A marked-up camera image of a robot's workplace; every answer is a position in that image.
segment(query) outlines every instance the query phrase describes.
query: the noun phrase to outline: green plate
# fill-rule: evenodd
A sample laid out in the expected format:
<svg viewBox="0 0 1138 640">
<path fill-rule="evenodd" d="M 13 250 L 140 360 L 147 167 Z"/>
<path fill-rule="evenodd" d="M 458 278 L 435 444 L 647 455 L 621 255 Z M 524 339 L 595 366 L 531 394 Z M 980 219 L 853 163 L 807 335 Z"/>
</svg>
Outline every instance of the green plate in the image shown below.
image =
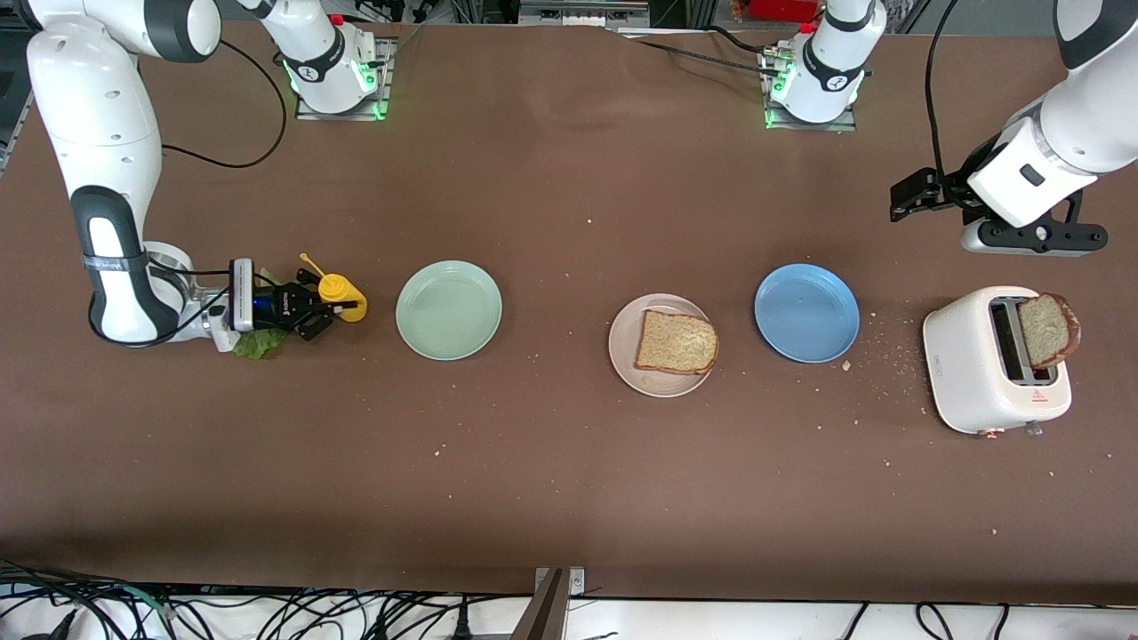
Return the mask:
<svg viewBox="0 0 1138 640">
<path fill-rule="evenodd" d="M 486 346 L 502 321 L 502 293 L 490 274 L 469 262 L 424 266 L 407 280 L 395 305 L 395 325 L 419 355 L 459 360 Z"/>
</svg>

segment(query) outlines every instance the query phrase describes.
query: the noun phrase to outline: mustard bottle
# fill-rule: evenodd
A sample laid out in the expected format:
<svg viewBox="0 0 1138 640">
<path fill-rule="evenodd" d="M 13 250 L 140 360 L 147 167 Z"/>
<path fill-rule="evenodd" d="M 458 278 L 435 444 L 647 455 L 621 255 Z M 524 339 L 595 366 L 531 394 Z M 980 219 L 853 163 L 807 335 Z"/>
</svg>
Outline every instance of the mustard bottle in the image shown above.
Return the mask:
<svg viewBox="0 0 1138 640">
<path fill-rule="evenodd" d="M 345 322 L 358 322 L 368 314 L 368 298 L 363 297 L 360 289 L 355 288 L 351 281 L 339 273 L 324 273 L 316 263 L 308 259 L 308 254 L 302 253 L 300 260 L 320 273 L 320 300 L 324 302 L 347 302 L 355 301 L 355 309 L 345 309 L 339 317 Z"/>
</svg>

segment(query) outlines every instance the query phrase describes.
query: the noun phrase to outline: bread slice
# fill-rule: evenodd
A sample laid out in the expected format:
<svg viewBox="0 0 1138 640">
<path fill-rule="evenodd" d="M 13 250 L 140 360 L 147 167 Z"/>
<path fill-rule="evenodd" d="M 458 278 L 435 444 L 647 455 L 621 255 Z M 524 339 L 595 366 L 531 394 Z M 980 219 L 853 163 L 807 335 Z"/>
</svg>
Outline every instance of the bread slice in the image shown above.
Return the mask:
<svg viewBox="0 0 1138 640">
<path fill-rule="evenodd" d="M 1032 369 L 1054 367 L 1079 347 L 1079 319 L 1063 296 L 1042 294 L 1019 305 Z"/>
<path fill-rule="evenodd" d="M 648 310 L 636 351 L 637 369 L 696 376 L 715 367 L 719 336 L 708 321 Z"/>
</svg>

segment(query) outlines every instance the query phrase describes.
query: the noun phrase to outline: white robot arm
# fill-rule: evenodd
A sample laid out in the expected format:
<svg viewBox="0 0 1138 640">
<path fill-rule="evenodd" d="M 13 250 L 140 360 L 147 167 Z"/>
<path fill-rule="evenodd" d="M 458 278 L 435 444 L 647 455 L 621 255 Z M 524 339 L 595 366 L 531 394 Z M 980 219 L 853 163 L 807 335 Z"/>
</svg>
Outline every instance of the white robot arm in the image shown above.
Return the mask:
<svg viewBox="0 0 1138 640">
<path fill-rule="evenodd" d="M 162 140 L 137 56 L 205 60 L 221 38 L 213 0 L 22 1 L 23 14 L 40 31 L 27 46 L 32 90 L 94 287 L 92 329 L 127 346 L 212 337 L 220 351 L 229 351 L 239 331 L 275 326 L 265 319 L 272 304 L 259 307 L 259 325 L 254 321 L 254 297 L 273 296 L 255 293 L 247 259 L 234 261 L 230 287 L 199 288 L 189 256 L 171 245 L 143 243 Z M 333 26 L 319 0 L 261 3 L 254 10 L 264 13 L 262 22 L 302 76 L 294 85 L 310 107 L 338 113 L 363 100 L 369 85 L 374 91 L 374 81 L 360 71 L 366 68 L 360 54 L 370 34 Z M 323 313 L 319 297 L 303 290 L 289 295 L 283 300 Z"/>
<path fill-rule="evenodd" d="M 770 98 L 809 123 L 835 120 L 857 99 L 865 63 L 885 32 L 881 0 L 831 0 L 816 31 L 790 40 L 791 63 Z"/>
<path fill-rule="evenodd" d="M 1054 17 L 1067 77 L 959 171 L 924 169 L 894 184 L 894 222 L 963 205 L 968 251 L 1079 256 L 1106 245 L 1106 230 L 1078 214 L 1083 187 L 1138 159 L 1138 0 L 1056 0 Z M 1066 218 L 1053 219 L 1064 200 Z"/>
<path fill-rule="evenodd" d="M 1066 80 L 1015 114 L 967 179 L 1013 227 L 1138 159 L 1138 2 L 1057 0 L 1055 25 Z"/>
</svg>

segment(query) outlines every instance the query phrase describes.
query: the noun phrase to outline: toaster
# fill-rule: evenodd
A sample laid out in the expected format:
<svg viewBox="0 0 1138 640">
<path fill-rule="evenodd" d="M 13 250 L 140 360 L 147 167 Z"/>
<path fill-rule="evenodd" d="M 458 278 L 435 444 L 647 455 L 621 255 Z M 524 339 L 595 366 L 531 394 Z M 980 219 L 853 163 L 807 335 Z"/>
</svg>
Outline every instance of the toaster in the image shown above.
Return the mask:
<svg viewBox="0 0 1138 640">
<path fill-rule="evenodd" d="M 966 434 L 1015 427 L 1042 433 L 1039 422 L 1071 407 L 1065 362 L 1031 368 L 1016 306 L 1039 294 L 1024 287 L 987 287 L 933 311 L 923 327 L 937 412 Z"/>
</svg>

